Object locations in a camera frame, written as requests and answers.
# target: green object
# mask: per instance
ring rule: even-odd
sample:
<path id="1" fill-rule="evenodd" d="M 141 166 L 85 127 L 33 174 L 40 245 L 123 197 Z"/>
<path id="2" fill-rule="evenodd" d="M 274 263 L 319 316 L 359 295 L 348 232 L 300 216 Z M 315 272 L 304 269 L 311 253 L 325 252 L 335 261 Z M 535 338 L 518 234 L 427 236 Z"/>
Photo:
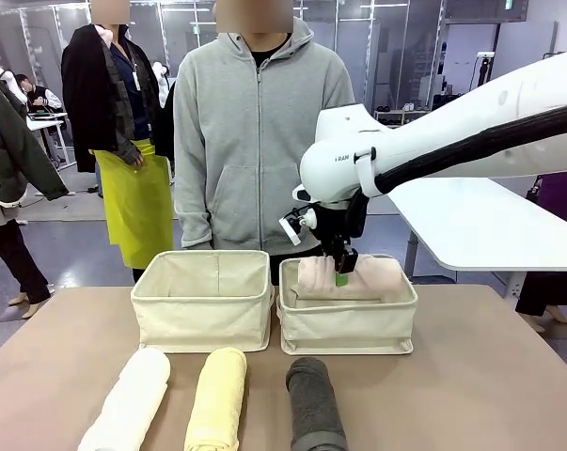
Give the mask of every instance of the green object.
<path id="1" fill-rule="evenodd" d="M 346 285 L 348 285 L 348 276 L 336 273 L 336 287 L 345 287 Z"/>

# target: beige storage basket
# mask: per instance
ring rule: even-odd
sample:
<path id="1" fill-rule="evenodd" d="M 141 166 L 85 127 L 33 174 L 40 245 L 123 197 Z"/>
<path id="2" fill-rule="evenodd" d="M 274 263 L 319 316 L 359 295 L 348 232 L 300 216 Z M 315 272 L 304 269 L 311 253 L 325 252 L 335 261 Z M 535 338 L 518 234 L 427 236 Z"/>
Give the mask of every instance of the beige storage basket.
<path id="1" fill-rule="evenodd" d="M 417 293 L 403 274 L 399 294 L 373 300 L 302 300 L 293 291 L 299 259 L 283 262 L 277 314 L 289 355 L 409 354 Z"/>
<path id="2" fill-rule="evenodd" d="M 131 293 L 141 346 L 162 352 L 265 350 L 274 292 L 270 275 L 264 252 L 158 255 Z"/>

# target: brown table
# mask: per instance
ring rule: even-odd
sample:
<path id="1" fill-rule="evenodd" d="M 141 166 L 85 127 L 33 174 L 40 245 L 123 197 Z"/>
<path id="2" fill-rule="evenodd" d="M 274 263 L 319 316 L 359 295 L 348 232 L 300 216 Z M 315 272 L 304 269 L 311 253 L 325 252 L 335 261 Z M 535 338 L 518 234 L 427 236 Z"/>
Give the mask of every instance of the brown table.
<path id="1" fill-rule="evenodd" d="M 567 451 L 567 365 L 487 287 L 417 288 L 411 356 L 324 357 L 353 451 Z M 0 349 L 0 451 L 71 451 L 138 344 L 129 288 L 60 291 Z M 144 451 L 182 450 L 205 355 L 171 355 Z M 241 451 L 289 451 L 293 358 L 248 354 Z"/>

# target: dark gray rolled towel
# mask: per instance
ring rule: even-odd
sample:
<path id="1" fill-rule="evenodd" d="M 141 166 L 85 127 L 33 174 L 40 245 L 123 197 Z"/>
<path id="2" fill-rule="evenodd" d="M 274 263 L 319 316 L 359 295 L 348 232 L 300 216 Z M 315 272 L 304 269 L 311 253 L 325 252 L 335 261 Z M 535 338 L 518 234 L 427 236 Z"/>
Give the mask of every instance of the dark gray rolled towel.
<path id="1" fill-rule="evenodd" d="M 325 364 L 311 357 L 298 359 L 291 365 L 286 383 L 293 422 L 291 451 L 347 451 Z"/>

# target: dark green jacket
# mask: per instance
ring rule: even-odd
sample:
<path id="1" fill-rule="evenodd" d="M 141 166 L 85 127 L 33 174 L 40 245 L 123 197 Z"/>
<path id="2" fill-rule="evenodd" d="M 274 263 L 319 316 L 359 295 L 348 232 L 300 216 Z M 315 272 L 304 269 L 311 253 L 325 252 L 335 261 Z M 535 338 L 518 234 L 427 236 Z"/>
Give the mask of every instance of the dark green jacket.
<path id="1" fill-rule="evenodd" d="M 0 81 L 0 205 L 14 207 L 30 182 L 47 199 L 68 194 L 25 121 L 25 107 Z"/>

